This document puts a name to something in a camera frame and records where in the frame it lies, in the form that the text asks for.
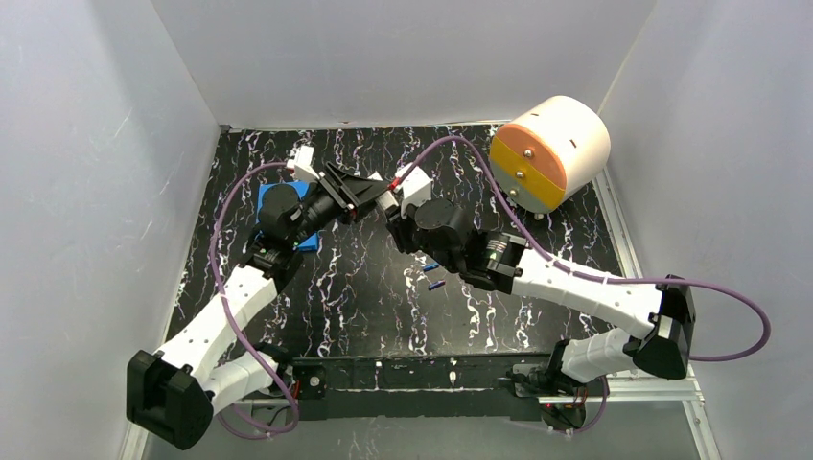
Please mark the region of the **white remote control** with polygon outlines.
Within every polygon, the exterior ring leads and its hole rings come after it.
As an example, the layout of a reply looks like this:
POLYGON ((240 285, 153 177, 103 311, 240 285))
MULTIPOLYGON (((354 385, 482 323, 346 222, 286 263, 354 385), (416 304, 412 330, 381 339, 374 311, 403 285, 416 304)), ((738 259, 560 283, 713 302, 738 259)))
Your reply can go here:
POLYGON ((390 216, 401 211, 401 204, 391 190, 391 181, 384 180, 377 172, 366 178, 368 189, 365 192, 367 207, 379 211, 384 216, 390 216))

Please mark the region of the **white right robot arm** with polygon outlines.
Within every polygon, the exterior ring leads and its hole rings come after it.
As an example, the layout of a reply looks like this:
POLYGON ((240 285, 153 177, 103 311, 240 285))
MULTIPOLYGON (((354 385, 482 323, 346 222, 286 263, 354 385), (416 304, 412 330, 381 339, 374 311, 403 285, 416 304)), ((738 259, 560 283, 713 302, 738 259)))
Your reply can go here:
POLYGON ((695 310, 678 279, 645 287, 600 271, 578 277, 524 238, 474 228, 445 198, 390 204, 383 213, 399 251, 423 252, 474 288, 543 299, 613 325, 588 339, 559 341, 547 365, 511 374, 516 384, 553 393, 634 369, 667 380, 686 377, 695 310))

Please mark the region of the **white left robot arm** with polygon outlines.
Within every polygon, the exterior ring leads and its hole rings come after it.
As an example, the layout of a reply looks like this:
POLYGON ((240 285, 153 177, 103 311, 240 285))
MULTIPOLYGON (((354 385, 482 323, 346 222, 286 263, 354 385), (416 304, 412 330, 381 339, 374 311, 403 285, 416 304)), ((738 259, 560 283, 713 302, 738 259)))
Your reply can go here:
POLYGON ((281 392, 290 418, 270 425, 249 418, 261 438, 289 433, 301 410, 286 362, 273 349, 250 343, 244 328, 287 286, 302 261, 301 243, 334 221, 363 219, 388 196, 393 183, 359 177, 327 164, 324 172, 289 166, 307 184, 299 194, 289 183, 269 187, 245 243, 245 253, 229 277, 220 268, 218 244, 223 217, 210 240, 209 265, 216 292, 178 334, 154 352, 139 351, 128 362, 126 417, 177 449, 189 449, 225 408, 261 389, 281 392))

